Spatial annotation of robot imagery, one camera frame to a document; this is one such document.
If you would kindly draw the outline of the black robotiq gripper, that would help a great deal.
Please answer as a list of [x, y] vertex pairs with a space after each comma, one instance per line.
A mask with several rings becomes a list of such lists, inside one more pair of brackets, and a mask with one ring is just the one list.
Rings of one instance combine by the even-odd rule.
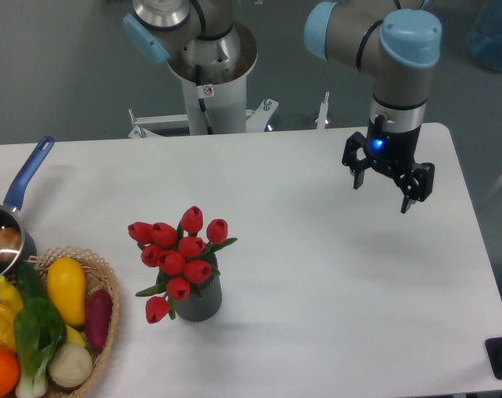
[[[416, 163], [414, 156], [421, 126], [408, 131], [391, 132], [387, 120], [378, 114], [369, 123], [367, 137], [352, 134], [345, 143], [342, 164], [353, 176], [353, 189], [358, 190], [368, 168], [395, 179], [403, 194], [401, 210], [405, 214], [416, 202], [424, 202], [432, 193], [435, 177], [433, 163]], [[362, 150], [365, 158], [358, 157]]]

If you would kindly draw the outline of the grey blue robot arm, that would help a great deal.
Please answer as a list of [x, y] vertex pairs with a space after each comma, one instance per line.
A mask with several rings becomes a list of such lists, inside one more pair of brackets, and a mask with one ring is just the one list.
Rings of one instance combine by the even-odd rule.
[[[146, 58], [181, 80], [191, 134], [246, 131], [246, 77], [257, 46], [232, 2], [135, 1], [123, 27]], [[355, 187], [369, 168], [391, 178], [403, 210], [433, 187], [435, 168], [418, 163], [415, 151], [441, 34], [422, 1], [321, 2], [305, 23], [312, 54], [373, 77], [368, 131], [348, 138], [342, 162]]]

